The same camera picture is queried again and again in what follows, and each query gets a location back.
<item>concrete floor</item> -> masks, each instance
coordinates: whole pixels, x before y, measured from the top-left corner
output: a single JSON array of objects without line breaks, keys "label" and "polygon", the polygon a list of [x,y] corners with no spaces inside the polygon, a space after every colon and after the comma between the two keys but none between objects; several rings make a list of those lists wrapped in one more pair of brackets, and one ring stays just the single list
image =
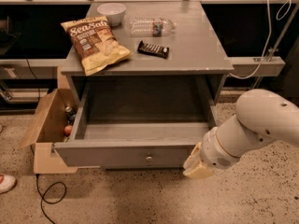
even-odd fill
[{"label": "concrete floor", "polygon": [[[217,104],[221,122],[234,103]],[[33,174],[31,149],[16,149],[31,115],[0,116],[0,172],[15,175],[18,185],[0,195],[0,223],[50,223],[42,214]],[[45,191],[56,181],[67,186],[65,198],[44,204],[55,223],[245,224],[299,223],[299,148],[276,141],[251,151],[241,162],[203,180],[179,170],[118,171],[79,169],[72,175],[41,175]],[[56,201],[61,186],[48,194]]]}]

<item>white bowl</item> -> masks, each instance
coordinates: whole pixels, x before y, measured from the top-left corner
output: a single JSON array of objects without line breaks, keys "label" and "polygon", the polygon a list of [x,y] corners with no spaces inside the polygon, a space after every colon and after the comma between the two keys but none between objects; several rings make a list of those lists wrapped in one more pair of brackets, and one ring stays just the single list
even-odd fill
[{"label": "white bowl", "polygon": [[107,17],[110,26],[117,26],[121,23],[125,10],[125,5],[119,3],[107,3],[97,8],[100,15]]}]

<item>cabinet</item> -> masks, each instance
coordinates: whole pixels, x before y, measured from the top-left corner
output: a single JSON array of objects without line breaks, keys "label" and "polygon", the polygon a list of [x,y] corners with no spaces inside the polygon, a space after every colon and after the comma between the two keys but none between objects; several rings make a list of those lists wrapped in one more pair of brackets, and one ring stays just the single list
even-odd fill
[{"label": "cabinet", "polygon": [[[54,149],[67,166],[179,168],[194,145],[217,125],[215,104],[233,70],[199,2],[125,2],[117,40],[131,59],[85,77],[71,49],[62,73],[78,103],[69,141]],[[87,17],[96,16],[93,3]],[[177,23],[163,37],[130,37],[130,16],[163,17]],[[168,59],[136,53],[143,39],[170,48]]]}]

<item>bag of chips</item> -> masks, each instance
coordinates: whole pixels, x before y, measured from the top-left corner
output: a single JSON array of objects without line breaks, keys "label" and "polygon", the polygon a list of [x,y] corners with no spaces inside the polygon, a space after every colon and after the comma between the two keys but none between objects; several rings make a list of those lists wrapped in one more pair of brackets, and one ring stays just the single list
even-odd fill
[{"label": "bag of chips", "polygon": [[67,21],[61,25],[81,58],[86,76],[131,56],[131,51],[114,37],[105,16]]}]

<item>red and white sneaker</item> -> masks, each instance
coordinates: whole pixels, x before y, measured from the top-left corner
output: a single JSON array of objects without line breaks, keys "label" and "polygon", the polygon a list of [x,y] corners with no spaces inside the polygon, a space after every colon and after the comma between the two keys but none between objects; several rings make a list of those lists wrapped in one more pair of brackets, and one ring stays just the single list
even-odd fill
[{"label": "red and white sneaker", "polygon": [[13,189],[17,184],[17,180],[12,175],[0,174],[0,194]]}]

